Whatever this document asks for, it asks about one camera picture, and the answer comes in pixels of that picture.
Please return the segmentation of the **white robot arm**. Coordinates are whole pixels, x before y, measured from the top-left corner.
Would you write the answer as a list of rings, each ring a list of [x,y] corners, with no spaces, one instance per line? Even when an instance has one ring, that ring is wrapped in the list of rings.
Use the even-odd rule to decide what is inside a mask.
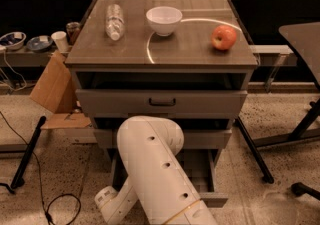
[[[128,174],[120,190],[108,186],[95,203],[108,225],[120,225],[139,202],[150,225],[218,225],[176,159],[184,135],[172,120],[134,116],[117,132]]]

